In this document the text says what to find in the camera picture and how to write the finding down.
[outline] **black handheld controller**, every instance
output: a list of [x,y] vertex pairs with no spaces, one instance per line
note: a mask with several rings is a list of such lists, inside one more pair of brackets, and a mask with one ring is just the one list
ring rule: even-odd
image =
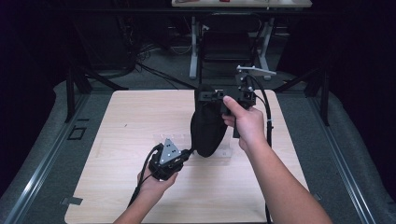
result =
[[[240,73],[235,76],[236,86],[224,89],[222,91],[202,91],[199,95],[199,101],[221,104],[220,113],[230,115],[231,111],[223,103],[225,95],[231,96],[245,109],[249,109],[256,104],[256,95],[251,80],[247,73]],[[239,132],[236,123],[233,126],[233,137],[239,138]]]
[[157,146],[157,153],[153,154],[149,161],[148,168],[152,176],[156,179],[167,180],[175,172],[183,168],[183,162],[187,161],[190,151],[179,150],[170,139],[166,139],[163,144]]

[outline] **wooden board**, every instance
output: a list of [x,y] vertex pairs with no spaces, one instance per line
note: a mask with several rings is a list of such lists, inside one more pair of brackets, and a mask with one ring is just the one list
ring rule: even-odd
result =
[[[276,95],[266,91],[273,115],[273,148],[307,188]],[[262,102],[257,106],[264,111]],[[67,223],[111,223],[126,208],[151,149],[171,137],[190,148],[193,91],[114,92],[70,204]],[[209,158],[193,155],[144,223],[263,222],[264,199],[245,152],[228,128]]]

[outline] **wire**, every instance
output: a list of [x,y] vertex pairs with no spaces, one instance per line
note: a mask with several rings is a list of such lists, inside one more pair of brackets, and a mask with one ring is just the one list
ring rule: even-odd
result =
[[[256,97],[258,97],[262,101],[262,103],[265,106],[265,113],[267,115],[267,142],[268,142],[268,145],[271,147],[272,146],[272,129],[274,127],[272,126],[271,108],[270,108],[270,105],[268,103],[267,95],[265,94],[264,87],[257,80],[257,78],[255,78],[252,75],[247,75],[247,77],[250,77],[259,86],[260,91],[262,92],[262,98],[263,99],[260,96],[258,96],[256,94],[255,95],[256,95]],[[268,209],[267,203],[265,203],[265,217],[267,218],[267,224],[272,224],[270,210]]]
[[[192,86],[191,84],[189,84],[189,83],[187,83],[187,82],[184,82],[184,81],[181,81],[181,80],[179,80],[179,79],[177,79],[177,78],[175,78],[175,77],[172,77],[171,75],[168,75],[168,74],[166,74],[166,73],[164,73],[164,72],[161,72],[161,71],[155,70],[155,69],[153,69],[153,68],[150,68],[150,67],[148,67],[148,66],[146,66],[146,65],[144,65],[144,64],[142,64],[142,63],[136,63],[136,64],[139,65],[142,69],[144,69],[144,70],[150,72],[151,74],[153,74],[153,75],[155,75],[155,76],[157,76],[157,77],[162,77],[162,78],[165,79],[167,82],[173,81],[173,82],[176,82],[176,83],[178,83],[178,84],[181,84],[181,85],[183,85],[183,86],[185,86],[185,87],[188,87],[189,89],[192,89],[192,90],[195,90],[195,89],[196,89],[196,87]],[[177,89],[177,87],[176,87],[174,84],[172,84],[171,82],[169,82],[169,83],[170,83],[172,86],[174,86],[174,88]]]
[[257,78],[255,78],[252,75],[247,75],[247,76],[250,77],[259,86],[260,91],[262,92],[262,98],[263,98],[263,103],[264,103],[264,107],[265,107],[265,113],[267,115],[267,142],[268,142],[268,145],[271,147],[272,146],[272,130],[273,130],[274,127],[272,126],[271,108],[270,108],[270,105],[268,104],[267,95],[265,94],[264,87],[257,80]]
[[140,192],[140,188],[142,187],[143,182],[146,181],[147,178],[149,178],[150,175],[149,175],[148,177],[146,177],[145,179],[143,179],[143,176],[145,175],[146,166],[147,166],[148,163],[149,163],[149,158],[151,157],[152,153],[154,153],[155,150],[158,150],[158,147],[159,147],[160,145],[161,145],[161,144],[159,144],[159,145],[157,145],[156,147],[154,147],[154,148],[150,151],[150,153],[148,154],[148,156],[146,157],[145,163],[143,164],[142,171],[140,172],[139,181],[137,182],[137,186],[136,186],[136,188],[134,189],[134,194],[132,195],[131,201],[129,201],[129,203],[128,203],[128,207],[129,207],[129,206],[134,202],[134,200],[136,199],[137,195],[138,195],[139,192]]

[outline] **finger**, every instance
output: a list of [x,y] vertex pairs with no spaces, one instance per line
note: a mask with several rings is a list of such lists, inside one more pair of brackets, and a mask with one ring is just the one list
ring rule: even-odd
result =
[[171,187],[173,184],[175,184],[177,175],[178,173],[172,174],[172,176],[169,177],[169,179],[167,179],[166,181],[163,181],[162,184],[164,184],[167,188]]
[[224,120],[224,123],[227,125],[227,126],[230,126],[230,127],[233,127],[234,126],[234,124],[235,124],[235,122],[233,122],[233,121],[230,121],[230,120]]
[[230,96],[224,96],[223,97],[223,103],[233,112],[233,114],[236,116],[236,118],[241,118],[244,116],[244,114],[247,112],[244,107],[242,107],[240,104],[238,104],[235,99],[233,99]]
[[235,120],[235,117],[234,117],[234,116],[225,115],[225,114],[223,114],[223,115],[221,115],[221,116],[222,116],[222,118],[225,119],[225,120],[229,120],[229,121],[234,121],[234,120]]

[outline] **gray carpet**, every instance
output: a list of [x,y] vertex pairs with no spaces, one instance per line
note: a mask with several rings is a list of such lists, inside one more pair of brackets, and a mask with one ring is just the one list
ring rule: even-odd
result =
[[[276,68],[279,52],[281,52],[281,48],[270,48],[268,51],[269,66],[272,69]],[[190,64],[188,54],[154,50],[149,56],[143,61],[143,64],[192,85],[197,85],[196,80],[188,78]],[[130,90],[175,88],[160,77],[138,70],[137,67],[137,70],[132,74],[111,80],[130,88]],[[111,73],[107,71],[102,75],[108,76]],[[262,83],[265,89],[273,89],[281,85],[283,80],[290,78],[292,75],[279,73],[271,81],[262,81]],[[80,140],[65,139],[62,141],[59,153],[54,158],[43,185],[32,203],[27,205],[26,213],[21,214],[22,223],[64,223],[67,205],[63,205],[61,201],[73,195],[112,92],[108,87],[95,80],[92,80],[92,85],[94,87],[92,94],[88,98],[84,98],[86,103],[80,106],[73,123],[69,124],[72,127],[76,125],[76,128],[85,129],[85,133]],[[181,85],[175,85],[176,88],[186,89]],[[311,192],[320,198],[320,203],[334,223],[361,223],[361,218],[350,198],[345,181],[334,162],[332,147],[323,132],[321,121],[316,117],[318,112],[312,106],[312,101],[315,102],[316,99],[305,98],[302,93],[303,89],[304,83],[300,83],[288,92],[279,93],[277,96],[307,184]],[[46,153],[52,149],[57,136],[62,132],[66,112],[64,83],[55,88],[55,91],[57,92],[57,102],[49,120],[21,171],[0,201],[0,222],[2,223],[6,221],[11,209],[20,198],[36,167],[42,162]],[[331,124],[329,129],[342,149],[376,223],[396,223],[394,202],[384,191],[359,133],[336,97],[331,95],[329,103]]]

